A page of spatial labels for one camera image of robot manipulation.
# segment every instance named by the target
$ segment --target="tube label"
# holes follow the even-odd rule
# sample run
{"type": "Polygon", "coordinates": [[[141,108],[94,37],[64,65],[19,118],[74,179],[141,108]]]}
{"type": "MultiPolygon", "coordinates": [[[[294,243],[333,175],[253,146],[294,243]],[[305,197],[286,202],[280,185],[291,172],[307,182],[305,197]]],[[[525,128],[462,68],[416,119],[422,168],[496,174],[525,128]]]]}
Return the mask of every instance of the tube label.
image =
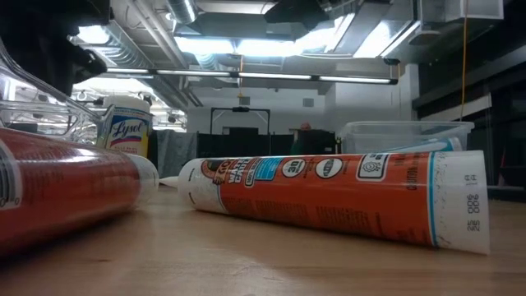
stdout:
{"type": "Polygon", "coordinates": [[[477,151],[193,160],[179,176],[179,190],[198,210],[489,252],[485,171],[477,151]],[[462,174],[476,175],[478,183],[466,189],[462,174]],[[469,197],[477,213],[468,213],[469,197]],[[471,220],[482,230],[468,231],[471,220]],[[469,239],[475,243],[460,242],[469,239]]]}
{"type": "Polygon", "coordinates": [[[0,128],[0,253],[128,210],[140,193],[122,153],[0,128]]]}

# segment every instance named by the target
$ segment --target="ceiling light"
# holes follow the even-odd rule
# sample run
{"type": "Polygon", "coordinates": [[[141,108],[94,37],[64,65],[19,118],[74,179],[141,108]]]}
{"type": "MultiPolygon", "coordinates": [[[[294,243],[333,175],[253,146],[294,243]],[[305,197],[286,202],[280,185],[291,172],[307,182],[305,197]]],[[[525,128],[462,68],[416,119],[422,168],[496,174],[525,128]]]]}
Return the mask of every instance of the ceiling light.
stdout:
{"type": "Polygon", "coordinates": [[[77,90],[93,89],[104,92],[138,93],[140,91],[153,94],[151,87],[137,79],[118,79],[95,77],[74,85],[77,90]]]}
{"type": "Polygon", "coordinates": [[[89,44],[106,44],[109,35],[100,25],[79,27],[80,33],[76,36],[89,44]]]}
{"type": "Polygon", "coordinates": [[[274,74],[274,73],[248,73],[240,72],[241,78],[270,78],[270,79],[291,79],[291,80],[311,80],[310,75],[295,74],[274,74]]]}
{"type": "Polygon", "coordinates": [[[245,39],[239,44],[238,53],[251,57],[290,57],[302,50],[293,41],[245,39]]]}
{"type": "Polygon", "coordinates": [[[397,38],[387,49],[385,49],[380,56],[385,57],[393,50],[395,50],[404,40],[406,40],[418,27],[420,26],[420,21],[415,21],[408,30],[406,30],[399,38],[397,38]]]}
{"type": "Polygon", "coordinates": [[[148,69],[108,68],[107,73],[148,74],[148,69]]]}
{"type": "Polygon", "coordinates": [[[345,77],[345,76],[320,76],[320,81],[328,82],[355,82],[372,84],[390,84],[391,79],[384,78],[364,78],[364,77],[345,77]]]}
{"type": "Polygon", "coordinates": [[[156,131],[173,130],[175,132],[187,132],[186,129],[177,126],[154,126],[156,131]]]}
{"type": "Polygon", "coordinates": [[[115,74],[114,76],[115,78],[154,79],[153,75],[115,74]]]}
{"type": "Polygon", "coordinates": [[[354,53],[353,58],[376,58],[389,46],[390,40],[389,26],[381,21],[363,41],[360,48],[354,53]]]}
{"type": "Polygon", "coordinates": [[[340,21],[337,21],[338,19],[335,20],[335,27],[337,27],[337,29],[333,35],[333,38],[329,41],[329,43],[325,47],[326,53],[336,49],[336,46],[338,46],[339,42],[344,37],[345,32],[347,32],[347,29],[351,26],[354,16],[356,16],[354,13],[349,13],[347,16],[345,16],[343,21],[340,22],[340,21]]]}
{"type": "Polygon", "coordinates": [[[168,75],[183,75],[183,76],[230,77],[229,72],[219,72],[219,71],[158,70],[157,73],[168,74],[168,75]]]}
{"type": "Polygon", "coordinates": [[[229,39],[175,37],[175,41],[185,53],[233,53],[232,42],[229,39]]]}

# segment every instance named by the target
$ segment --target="orange caulk tube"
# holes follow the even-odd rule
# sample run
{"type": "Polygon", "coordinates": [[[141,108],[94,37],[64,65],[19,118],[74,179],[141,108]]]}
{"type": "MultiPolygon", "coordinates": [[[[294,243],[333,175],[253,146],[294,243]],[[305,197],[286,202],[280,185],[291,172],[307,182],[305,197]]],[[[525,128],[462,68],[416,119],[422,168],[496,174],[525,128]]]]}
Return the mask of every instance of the orange caulk tube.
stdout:
{"type": "Polygon", "coordinates": [[[0,254],[128,211],[158,184],[140,156],[0,128],[0,254]]]}
{"type": "Polygon", "coordinates": [[[197,210],[489,253],[481,151],[197,159],[178,189],[197,210]]]}

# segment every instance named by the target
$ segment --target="wooden table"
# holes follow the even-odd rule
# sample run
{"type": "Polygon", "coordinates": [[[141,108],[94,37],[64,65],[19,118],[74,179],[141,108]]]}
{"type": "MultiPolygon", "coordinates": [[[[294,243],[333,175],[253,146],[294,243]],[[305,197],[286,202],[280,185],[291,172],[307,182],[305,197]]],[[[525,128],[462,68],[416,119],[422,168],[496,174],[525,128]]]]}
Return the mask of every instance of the wooden table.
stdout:
{"type": "Polygon", "coordinates": [[[491,202],[489,257],[191,210],[144,210],[4,262],[0,295],[524,295],[526,205],[491,202]]]}

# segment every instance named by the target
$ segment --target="plastic storage container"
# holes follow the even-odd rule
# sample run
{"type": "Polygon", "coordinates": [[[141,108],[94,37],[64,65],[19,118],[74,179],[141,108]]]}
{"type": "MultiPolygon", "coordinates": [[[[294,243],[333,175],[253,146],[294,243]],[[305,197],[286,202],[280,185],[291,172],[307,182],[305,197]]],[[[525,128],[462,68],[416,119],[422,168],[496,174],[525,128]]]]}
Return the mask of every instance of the plastic storage container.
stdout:
{"type": "Polygon", "coordinates": [[[355,122],[340,133],[344,153],[371,153],[418,145],[425,141],[457,138],[466,150],[473,123],[457,122],[355,122]]]}

